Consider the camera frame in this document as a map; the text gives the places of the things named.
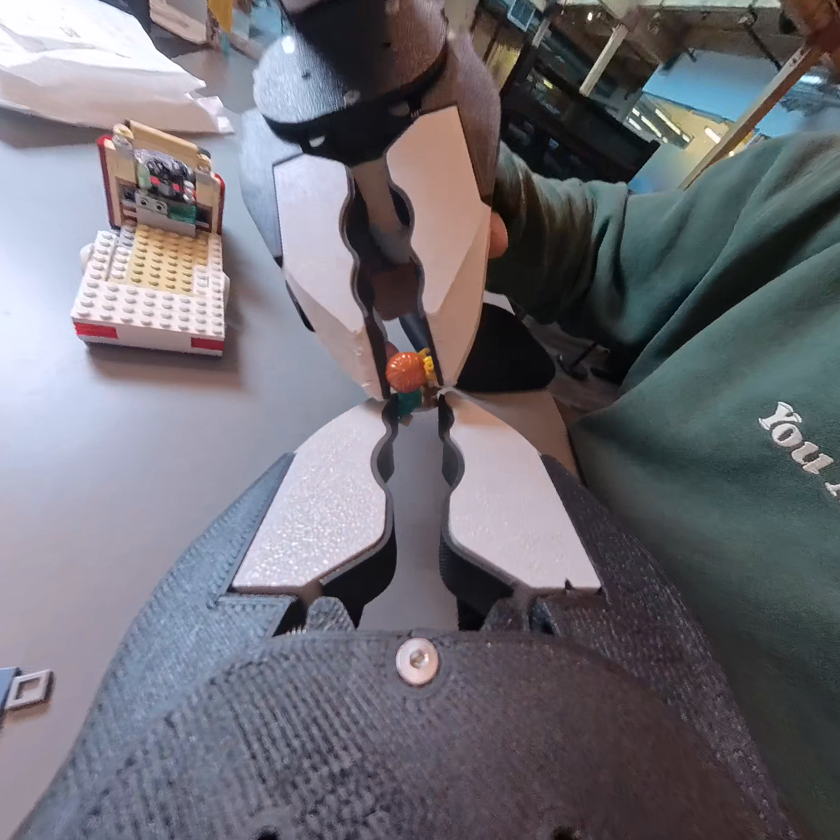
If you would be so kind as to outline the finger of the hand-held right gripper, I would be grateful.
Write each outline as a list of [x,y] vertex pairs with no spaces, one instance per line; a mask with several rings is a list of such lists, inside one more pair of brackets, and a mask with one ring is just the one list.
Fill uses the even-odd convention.
[[418,308],[438,380],[456,384],[480,323],[490,239],[490,207],[456,105],[420,116],[387,151],[387,165],[412,211]]
[[288,287],[313,331],[366,396],[387,399],[357,294],[359,258],[346,235],[354,187],[344,164],[301,154],[274,170]]

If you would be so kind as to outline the person's torso green sweatshirt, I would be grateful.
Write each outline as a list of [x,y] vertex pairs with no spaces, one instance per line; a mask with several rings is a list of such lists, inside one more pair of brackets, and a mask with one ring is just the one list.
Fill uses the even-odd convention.
[[703,623],[806,831],[838,838],[838,134],[679,194],[621,247],[645,344],[574,448]]

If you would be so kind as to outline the black mesh cushion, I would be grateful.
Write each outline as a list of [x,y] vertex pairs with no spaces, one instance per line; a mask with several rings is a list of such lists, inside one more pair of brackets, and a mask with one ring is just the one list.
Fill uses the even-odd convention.
[[476,337],[456,387],[479,394],[547,389],[557,369],[553,358],[512,312],[484,302]]

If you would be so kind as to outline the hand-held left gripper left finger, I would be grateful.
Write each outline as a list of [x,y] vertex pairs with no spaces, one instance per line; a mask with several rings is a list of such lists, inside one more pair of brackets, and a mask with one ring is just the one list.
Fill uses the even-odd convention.
[[393,401],[365,401],[313,433],[287,470],[231,581],[241,595],[312,599],[394,547]]

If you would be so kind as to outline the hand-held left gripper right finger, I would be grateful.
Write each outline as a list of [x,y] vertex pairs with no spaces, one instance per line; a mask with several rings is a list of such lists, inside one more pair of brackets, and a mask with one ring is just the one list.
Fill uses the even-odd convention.
[[552,398],[447,392],[438,418],[446,547],[523,601],[598,592],[591,555],[549,472],[572,465]]

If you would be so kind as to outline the white paper bag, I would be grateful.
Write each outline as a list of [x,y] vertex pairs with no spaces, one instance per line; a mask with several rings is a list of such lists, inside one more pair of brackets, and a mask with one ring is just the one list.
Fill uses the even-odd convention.
[[230,134],[205,81],[161,53],[132,15],[101,2],[1,2],[1,105],[81,127],[127,120]]

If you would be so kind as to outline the white tan lego house model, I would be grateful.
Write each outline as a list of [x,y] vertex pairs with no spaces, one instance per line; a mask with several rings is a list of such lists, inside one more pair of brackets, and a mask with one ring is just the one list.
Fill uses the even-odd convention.
[[80,252],[78,338],[221,356],[226,185],[192,141],[134,120],[98,140],[108,228]]

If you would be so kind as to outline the yellow lego set box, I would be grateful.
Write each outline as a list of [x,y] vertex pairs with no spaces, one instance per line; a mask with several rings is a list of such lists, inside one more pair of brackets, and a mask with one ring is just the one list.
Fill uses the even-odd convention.
[[261,2],[149,1],[153,24],[192,46],[215,51],[233,49],[257,60],[264,48],[252,37],[251,16]]

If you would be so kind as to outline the pile of small lego pieces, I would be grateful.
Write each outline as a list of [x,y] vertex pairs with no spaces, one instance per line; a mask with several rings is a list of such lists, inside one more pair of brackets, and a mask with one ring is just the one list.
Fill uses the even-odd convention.
[[10,714],[49,702],[55,672],[51,668],[25,673],[18,666],[1,668],[1,727]]

